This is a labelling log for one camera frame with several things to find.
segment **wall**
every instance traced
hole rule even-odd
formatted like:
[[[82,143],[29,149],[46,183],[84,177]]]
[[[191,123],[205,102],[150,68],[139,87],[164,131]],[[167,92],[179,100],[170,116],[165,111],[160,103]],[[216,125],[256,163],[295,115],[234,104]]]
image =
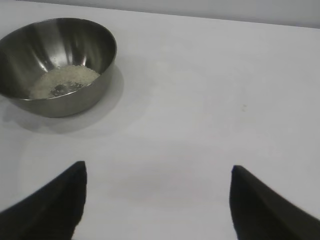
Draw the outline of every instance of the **wall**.
[[[320,27],[320,0],[36,0],[195,17]]]

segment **white tabletop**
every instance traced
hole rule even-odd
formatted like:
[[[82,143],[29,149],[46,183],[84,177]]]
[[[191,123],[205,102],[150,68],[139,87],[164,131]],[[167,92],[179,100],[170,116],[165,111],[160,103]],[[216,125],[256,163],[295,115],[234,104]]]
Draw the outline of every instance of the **white tabletop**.
[[[113,82],[62,119],[0,98],[0,209],[84,160],[76,240],[235,240],[234,164],[320,217],[319,29],[4,1],[0,37],[57,17],[111,30]]]

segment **stainless steel bowl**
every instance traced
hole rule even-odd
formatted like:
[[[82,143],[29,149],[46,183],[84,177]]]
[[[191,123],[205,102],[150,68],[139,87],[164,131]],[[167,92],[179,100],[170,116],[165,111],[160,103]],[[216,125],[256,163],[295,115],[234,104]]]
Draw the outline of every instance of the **stainless steel bowl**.
[[[105,27],[84,19],[57,18],[24,26],[0,40],[0,94],[18,107],[56,118],[96,104],[111,80],[117,44]],[[101,74],[88,86],[62,96],[30,98],[44,73],[83,65]]]

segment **white grains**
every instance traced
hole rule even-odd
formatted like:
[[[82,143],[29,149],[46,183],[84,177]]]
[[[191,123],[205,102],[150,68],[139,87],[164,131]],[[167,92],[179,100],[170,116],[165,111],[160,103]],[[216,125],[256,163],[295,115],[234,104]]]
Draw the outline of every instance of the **white grains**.
[[[89,85],[100,74],[85,66],[68,65],[43,74],[30,88],[30,98],[46,99],[65,95]]]

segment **bowl rim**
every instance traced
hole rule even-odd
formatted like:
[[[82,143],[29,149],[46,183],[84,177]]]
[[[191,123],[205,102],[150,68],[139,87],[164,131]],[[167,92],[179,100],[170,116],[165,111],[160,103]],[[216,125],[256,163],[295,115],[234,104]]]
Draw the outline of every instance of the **bowl rim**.
[[[103,28],[104,30],[106,30],[107,33],[111,36],[111,39],[112,39],[112,41],[113,41],[113,43],[114,43],[114,54],[113,54],[113,58],[112,58],[111,62],[109,63],[109,65],[106,67],[106,69],[105,69],[95,80],[93,80],[92,82],[90,82],[88,85],[85,85],[85,86],[81,87],[80,89],[77,89],[77,90],[72,91],[72,92],[68,92],[68,93],[63,94],[63,95],[60,95],[60,96],[53,96],[53,97],[47,97],[47,98],[22,98],[22,97],[13,97],[13,96],[10,96],[10,95],[8,95],[8,94],[6,94],[6,93],[2,93],[2,92],[0,92],[0,95],[6,97],[6,98],[8,98],[8,99],[19,100],[19,101],[44,101],[44,100],[53,100],[53,99],[63,98],[63,97],[65,97],[65,96],[74,94],[74,93],[76,93],[76,92],[79,91],[79,90],[89,88],[94,82],[97,81],[97,79],[100,78],[100,76],[101,76],[102,74],[104,74],[104,73],[110,68],[110,66],[113,65],[113,62],[115,61],[116,56],[117,56],[117,52],[118,52],[118,45],[117,45],[117,41],[116,41],[115,36],[114,36],[114,35],[111,33],[111,31],[110,31],[108,28],[106,28],[104,25],[102,25],[102,24],[100,24],[100,23],[97,23],[97,22],[95,22],[95,21],[92,21],[92,20],[85,19],[85,18],[77,18],[77,17],[57,17],[57,18],[49,18],[49,19],[45,19],[45,20],[35,21],[35,22],[29,23],[29,24],[27,24],[27,25],[21,26],[21,27],[17,28],[16,30],[8,33],[7,35],[5,35],[4,37],[2,37],[2,38],[0,39],[0,44],[1,44],[1,42],[2,42],[4,39],[10,37],[10,35],[13,35],[14,33],[18,32],[18,31],[20,31],[20,30],[22,30],[22,29],[24,29],[24,28],[27,28],[27,27],[32,26],[32,25],[35,25],[35,24],[41,24],[41,23],[50,22],[50,21],[56,21],[56,20],[81,20],[81,21],[93,23],[93,24],[98,25],[99,27]]]

